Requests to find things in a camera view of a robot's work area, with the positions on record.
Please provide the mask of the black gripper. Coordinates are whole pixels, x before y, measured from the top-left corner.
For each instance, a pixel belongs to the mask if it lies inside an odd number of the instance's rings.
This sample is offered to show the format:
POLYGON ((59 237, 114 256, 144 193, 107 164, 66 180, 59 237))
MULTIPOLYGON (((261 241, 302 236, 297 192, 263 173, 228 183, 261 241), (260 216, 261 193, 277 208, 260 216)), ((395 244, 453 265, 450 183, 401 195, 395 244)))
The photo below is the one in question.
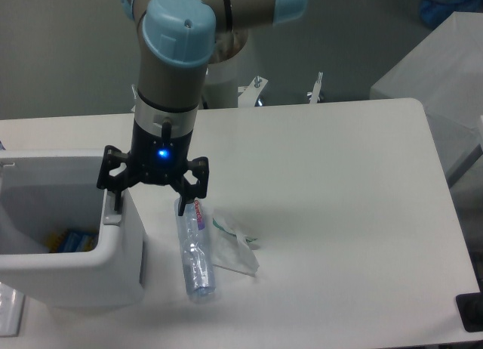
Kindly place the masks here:
POLYGON ((97 188, 114 194, 114 210, 121 211, 122 192, 141 180, 156 185, 169 185, 179 194, 177 215, 183 216, 186 206, 208 193, 209 160, 206 156, 186 160, 198 107, 168 112, 137 100, 131 150, 123 153, 106 145, 97 188), (190 172, 195 183, 185 174, 190 172))

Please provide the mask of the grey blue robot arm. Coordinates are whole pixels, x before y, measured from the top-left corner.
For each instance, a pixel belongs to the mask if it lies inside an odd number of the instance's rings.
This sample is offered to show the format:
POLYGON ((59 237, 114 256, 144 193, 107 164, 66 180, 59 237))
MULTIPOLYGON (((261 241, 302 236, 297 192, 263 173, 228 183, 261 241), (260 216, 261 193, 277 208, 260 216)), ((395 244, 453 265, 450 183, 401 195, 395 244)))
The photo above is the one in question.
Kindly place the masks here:
POLYGON ((105 147, 97 186, 116 212, 129 187, 170 186, 184 212, 208 192, 208 158, 188 152, 217 34, 296 20, 308 0, 122 1, 140 47, 131 148, 105 147))

